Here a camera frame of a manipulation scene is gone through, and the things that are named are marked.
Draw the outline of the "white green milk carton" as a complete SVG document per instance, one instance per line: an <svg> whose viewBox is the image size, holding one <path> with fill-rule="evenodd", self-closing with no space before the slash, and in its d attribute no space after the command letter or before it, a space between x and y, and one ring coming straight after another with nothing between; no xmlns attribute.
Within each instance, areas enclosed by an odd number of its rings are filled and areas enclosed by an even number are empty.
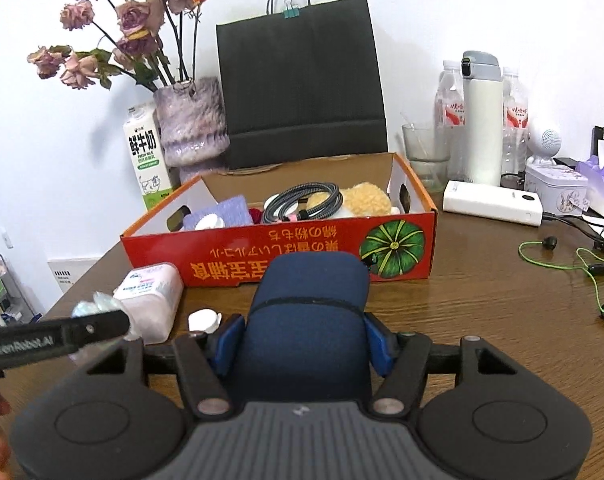
<svg viewBox="0 0 604 480"><path fill-rule="evenodd" d="M155 103L131 107L123 131L142 200L150 210L179 185L175 170L168 167L164 159Z"/></svg>

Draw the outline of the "clear plastic wipes pack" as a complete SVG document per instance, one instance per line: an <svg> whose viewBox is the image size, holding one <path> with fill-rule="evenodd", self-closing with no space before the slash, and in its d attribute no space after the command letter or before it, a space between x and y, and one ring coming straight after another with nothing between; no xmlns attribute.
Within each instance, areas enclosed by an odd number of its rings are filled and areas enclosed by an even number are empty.
<svg viewBox="0 0 604 480"><path fill-rule="evenodd" d="M163 344L172 332L183 293L183 280L172 263L133 269L113 290L145 344Z"/></svg>

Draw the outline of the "white round disc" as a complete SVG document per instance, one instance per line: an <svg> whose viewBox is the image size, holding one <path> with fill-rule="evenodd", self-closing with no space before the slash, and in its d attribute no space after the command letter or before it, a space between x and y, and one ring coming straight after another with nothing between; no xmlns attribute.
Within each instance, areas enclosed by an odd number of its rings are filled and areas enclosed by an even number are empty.
<svg viewBox="0 0 604 480"><path fill-rule="evenodd" d="M191 312L187 318L190 333L213 334L221 326L221 313L205 308Z"/></svg>

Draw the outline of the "iridescent plastic bag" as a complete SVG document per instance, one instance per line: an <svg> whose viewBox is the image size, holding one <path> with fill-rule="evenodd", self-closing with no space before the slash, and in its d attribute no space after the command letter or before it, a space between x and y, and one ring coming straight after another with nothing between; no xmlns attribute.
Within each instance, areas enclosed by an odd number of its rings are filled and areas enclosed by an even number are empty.
<svg viewBox="0 0 604 480"><path fill-rule="evenodd" d="M90 301L80 301L72 310L72 318L82 318L83 316L106 313L110 311L124 311L124 304L119 299L114 298L104 292L95 292L93 299ZM115 346L122 336L116 339L89 344L87 347L81 348L78 352L72 354L71 359L75 363L86 362L102 351L109 350Z"/></svg>

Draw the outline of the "dried rose bouquet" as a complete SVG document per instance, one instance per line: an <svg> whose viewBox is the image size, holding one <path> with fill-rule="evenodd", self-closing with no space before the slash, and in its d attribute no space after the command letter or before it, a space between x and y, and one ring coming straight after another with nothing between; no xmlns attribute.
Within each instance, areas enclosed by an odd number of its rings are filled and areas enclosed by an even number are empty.
<svg viewBox="0 0 604 480"><path fill-rule="evenodd" d="M197 52L186 60L185 21L193 21L191 47L197 47L202 7L207 0L72 0L59 21L67 32L93 27L108 41L105 48L74 49L68 44L40 47L28 54L37 76L58 77L74 90L94 84L109 90L115 76L126 76L157 92L193 84Z"/></svg>

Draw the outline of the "white thermos bottle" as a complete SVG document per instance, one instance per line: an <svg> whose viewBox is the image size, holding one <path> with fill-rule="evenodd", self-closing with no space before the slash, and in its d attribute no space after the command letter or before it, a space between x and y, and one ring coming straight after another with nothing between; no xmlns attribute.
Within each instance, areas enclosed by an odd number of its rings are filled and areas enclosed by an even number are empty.
<svg viewBox="0 0 604 480"><path fill-rule="evenodd" d="M487 52L466 51L461 59L466 110L466 180L499 186L502 161L503 93L497 58Z"/></svg>

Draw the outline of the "purple woven cloth pouch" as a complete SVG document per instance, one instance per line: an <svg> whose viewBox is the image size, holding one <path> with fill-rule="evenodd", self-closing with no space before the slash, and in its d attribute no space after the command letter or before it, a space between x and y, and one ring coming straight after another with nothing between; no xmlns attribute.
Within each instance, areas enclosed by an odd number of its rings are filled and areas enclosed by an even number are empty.
<svg viewBox="0 0 604 480"><path fill-rule="evenodd" d="M199 209L191 212L183 218L183 229L185 231L195 231L195 224L206 214L218 214L225 221L225 228L234 228L235 226L251 226L253 224L249 214L249 207L243 195L230 197L216 205Z"/></svg>

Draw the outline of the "yellow white plush toy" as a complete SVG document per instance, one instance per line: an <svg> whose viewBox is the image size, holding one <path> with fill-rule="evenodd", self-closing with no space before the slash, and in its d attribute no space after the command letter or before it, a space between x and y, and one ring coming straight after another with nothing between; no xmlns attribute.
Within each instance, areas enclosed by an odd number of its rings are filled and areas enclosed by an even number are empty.
<svg viewBox="0 0 604 480"><path fill-rule="evenodd" d="M399 212L399 209L392 205L387 193L370 182L361 182L351 188L341 188L341 194L342 206L331 214L329 219L379 217Z"/></svg>

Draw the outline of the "purple ceramic vase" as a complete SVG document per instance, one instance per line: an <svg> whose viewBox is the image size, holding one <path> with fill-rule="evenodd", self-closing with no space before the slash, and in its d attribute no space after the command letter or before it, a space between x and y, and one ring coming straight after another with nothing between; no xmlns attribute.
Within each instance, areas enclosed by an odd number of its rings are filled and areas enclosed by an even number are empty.
<svg viewBox="0 0 604 480"><path fill-rule="evenodd" d="M177 82L153 99L165 164L177 169L181 183L227 168L230 139L217 78Z"/></svg>

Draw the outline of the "red artificial rose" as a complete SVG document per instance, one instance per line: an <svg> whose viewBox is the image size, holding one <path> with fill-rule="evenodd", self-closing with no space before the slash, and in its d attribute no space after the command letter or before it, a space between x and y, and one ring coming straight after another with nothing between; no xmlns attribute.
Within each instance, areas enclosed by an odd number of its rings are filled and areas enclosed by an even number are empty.
<svg viewBox="0 0 604 480"><path fill-rule="evenodd" d="M259 209L259 208L256 208L256 207L251 207L249 209L249 214L250 214L252 222L254 224L261 224L263 222L263 218L264 218L264 211L263 211L263 209Z"/></svg>

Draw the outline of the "white power bank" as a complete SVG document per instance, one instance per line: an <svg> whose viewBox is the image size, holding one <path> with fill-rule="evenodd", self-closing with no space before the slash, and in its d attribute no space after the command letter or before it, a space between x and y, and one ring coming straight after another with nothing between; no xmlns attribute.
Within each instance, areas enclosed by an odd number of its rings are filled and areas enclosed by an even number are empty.
<svg viewBox="0 0 604 480"><path fill-rule="evenodd" d="M488 184L449 181L443 208L454 214L540 226L542 203L536 193Z"/></svg>

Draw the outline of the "white round cap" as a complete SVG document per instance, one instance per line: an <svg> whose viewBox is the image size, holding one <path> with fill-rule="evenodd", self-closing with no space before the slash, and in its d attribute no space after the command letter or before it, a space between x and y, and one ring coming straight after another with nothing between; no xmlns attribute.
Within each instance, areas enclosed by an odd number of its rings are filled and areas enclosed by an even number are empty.
<svg viewBox="0 0 604 480"><path fill-rule="evenodd" d="M225 221L218 214L206 214L203 216L193 228L195 231L224 229Z"/></svg>

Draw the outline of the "purple tissue pack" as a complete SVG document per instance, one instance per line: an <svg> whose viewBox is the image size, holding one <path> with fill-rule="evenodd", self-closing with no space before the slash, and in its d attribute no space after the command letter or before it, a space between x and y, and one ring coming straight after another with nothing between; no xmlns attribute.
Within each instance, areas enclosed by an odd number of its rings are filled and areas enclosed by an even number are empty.
<svg viewBox="0 0 604 480"><path fill-rule="evenodd" d="M604 157L592 155L586 162L578 162L576 171L588 181L589 207L604 218Z"/></svg>

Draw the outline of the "white floral tin box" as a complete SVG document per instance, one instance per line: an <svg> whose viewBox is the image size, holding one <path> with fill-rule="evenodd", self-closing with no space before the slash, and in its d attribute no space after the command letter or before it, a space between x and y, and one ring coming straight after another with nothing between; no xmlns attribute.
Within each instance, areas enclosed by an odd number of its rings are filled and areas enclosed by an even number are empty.
<svg viewBox="0 0 604 480"><path fill-rule="evenodd" d="M548 214L579 216L589 208L588 179L564 165L528 164L524 188L538 195Z"/></svg>

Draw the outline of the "navy blue glasses case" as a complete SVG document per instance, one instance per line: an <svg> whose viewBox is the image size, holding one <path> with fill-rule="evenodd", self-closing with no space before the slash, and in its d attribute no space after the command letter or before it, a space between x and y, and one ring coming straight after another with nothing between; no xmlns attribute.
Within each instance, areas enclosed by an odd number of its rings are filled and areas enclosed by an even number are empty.
<svg viewBox="0 0 604 480"><path fill-rule="evenodd" d="M256 289L228 388L236 402L366 402L369 271L347 252L274 259Z"/></svg>

